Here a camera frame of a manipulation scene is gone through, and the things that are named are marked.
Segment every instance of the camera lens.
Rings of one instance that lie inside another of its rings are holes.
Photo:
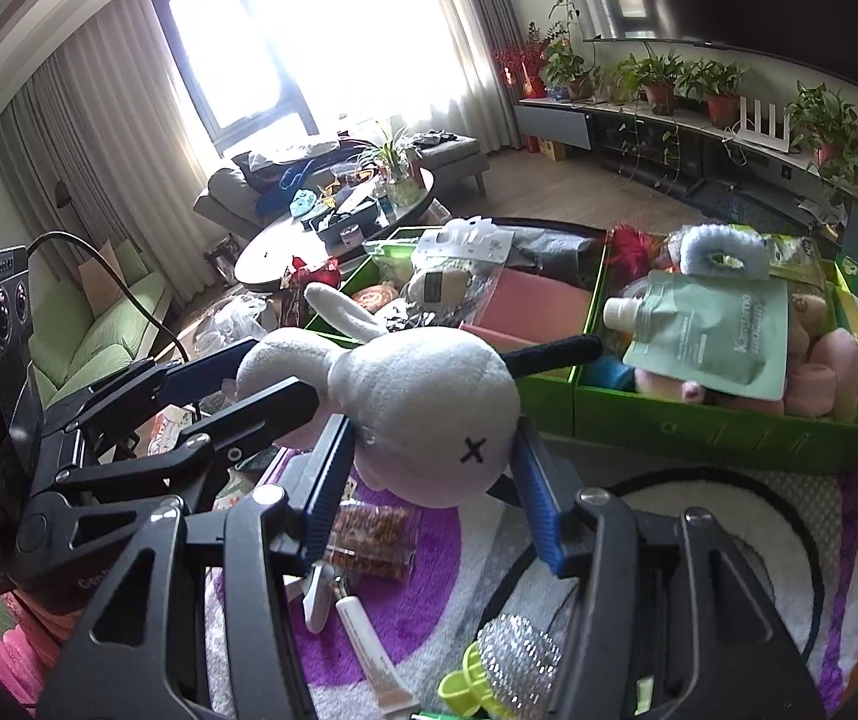
[[[13,331],[13,321],[8,307],[8,294],[5,289],[0,289],[0,343],[5,345],[11,331]]]
[[[15,288],[15,316],[20,322],[25,322],[29,314],[29,297],[26,295],[26,285],[21,281]]]

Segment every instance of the white cap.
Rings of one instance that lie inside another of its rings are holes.
[[[610,330],[632,335],[641,304],[638,298],[610,298],[603,306],[603,324]]]

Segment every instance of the green sofa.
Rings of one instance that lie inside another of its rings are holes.
[[[162,274],[149,274],[128,242],[116,253],[125,285],[162,322],[172,300]],[[75,284],[59,282],[32,308],[29,355],[42,405],[55,403],[133,360],[147,357],[156,333],[155,326],[124,296],[96,318]]]

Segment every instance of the pink towel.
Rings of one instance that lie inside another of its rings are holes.
[[[3,596],[16,627],[0,639],[0,682],[20,704],[35,704],[61,652],[58,642],[67,640],[77,614],[57,617],[28,596],[19,598],[22,603]]]
[[[32,649],[22,628],[0,638],[0,682],[20,704],[35,704],[49,669]]]

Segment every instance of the wooden floor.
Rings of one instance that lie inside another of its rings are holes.
[[[589,153],[553,162],[542,154],[503,149],[490,162],[485,197],[472,180],[439,192],[453,215],[547,218],[602,229],[627,223],[662,233],[704,221],[672,197],[599,167]]]

